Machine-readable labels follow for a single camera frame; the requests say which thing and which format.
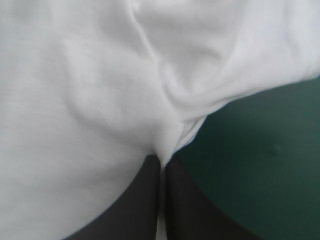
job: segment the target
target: white fabric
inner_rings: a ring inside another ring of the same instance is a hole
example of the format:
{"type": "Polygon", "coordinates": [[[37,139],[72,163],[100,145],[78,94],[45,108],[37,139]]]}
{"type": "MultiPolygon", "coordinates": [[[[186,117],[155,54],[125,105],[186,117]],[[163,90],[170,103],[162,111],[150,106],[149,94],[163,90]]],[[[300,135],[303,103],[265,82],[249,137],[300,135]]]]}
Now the white fabric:
{"type": "Polygon", "coordinates": [[[318,0],[0,0],[0,239],[77,231],[319,40],[318,0]]]}

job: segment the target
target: green background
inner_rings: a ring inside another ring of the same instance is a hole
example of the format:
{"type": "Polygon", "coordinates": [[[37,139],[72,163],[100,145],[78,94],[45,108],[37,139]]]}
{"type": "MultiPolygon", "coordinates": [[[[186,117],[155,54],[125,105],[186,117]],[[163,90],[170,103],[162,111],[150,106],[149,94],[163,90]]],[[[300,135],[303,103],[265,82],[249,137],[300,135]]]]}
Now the green background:
{"type": "Polygon", "coordinates": [[[234,101],[180,150],[197,185],[266,240],[320,239],[320,79],[234,101]]]}

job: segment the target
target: green surface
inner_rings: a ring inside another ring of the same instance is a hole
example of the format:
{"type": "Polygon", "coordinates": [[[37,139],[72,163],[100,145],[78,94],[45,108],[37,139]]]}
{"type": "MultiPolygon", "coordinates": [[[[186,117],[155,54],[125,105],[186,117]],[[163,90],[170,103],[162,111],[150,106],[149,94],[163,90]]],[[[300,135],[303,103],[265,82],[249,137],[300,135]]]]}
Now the green surface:
{"type": "Polygon", "coordinates": [[[320,239],[320,79],[210,115],[179,151],[203,192],[266,240],[320,239]]]}

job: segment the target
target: cotton fabric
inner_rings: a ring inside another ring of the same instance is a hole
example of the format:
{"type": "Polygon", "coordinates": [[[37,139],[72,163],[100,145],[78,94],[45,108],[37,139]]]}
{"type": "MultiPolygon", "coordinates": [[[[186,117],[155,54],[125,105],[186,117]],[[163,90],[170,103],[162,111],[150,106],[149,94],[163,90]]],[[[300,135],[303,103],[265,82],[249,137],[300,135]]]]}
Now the cotton fabric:
{"type": "Polygon", "coordinates": [[[0,239],[69,236],[206,115],[319,75],[319,16],[317,0],[0,0],[0,239]]]}

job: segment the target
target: dark green floor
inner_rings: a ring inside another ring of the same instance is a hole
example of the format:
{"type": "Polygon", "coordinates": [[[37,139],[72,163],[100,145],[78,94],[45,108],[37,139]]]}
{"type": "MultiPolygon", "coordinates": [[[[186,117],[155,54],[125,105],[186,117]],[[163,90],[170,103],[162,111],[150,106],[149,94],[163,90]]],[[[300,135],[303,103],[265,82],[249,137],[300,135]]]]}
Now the dark green floor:
{"type": "Polygon", "coordinates": [[[226,214],[266,240],[320,240],[320,79],[210,115],[179,151],[226,214]]]}

